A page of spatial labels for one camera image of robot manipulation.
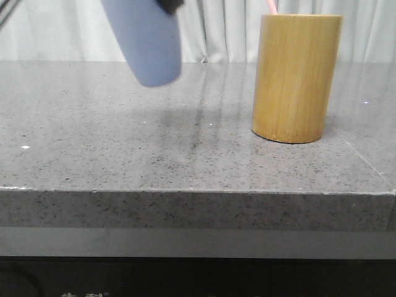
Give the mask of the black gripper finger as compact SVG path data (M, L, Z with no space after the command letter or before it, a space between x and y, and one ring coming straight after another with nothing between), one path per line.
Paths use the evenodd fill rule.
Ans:
M167 14L173 15L184 4L184 0L157 0L157 4Z

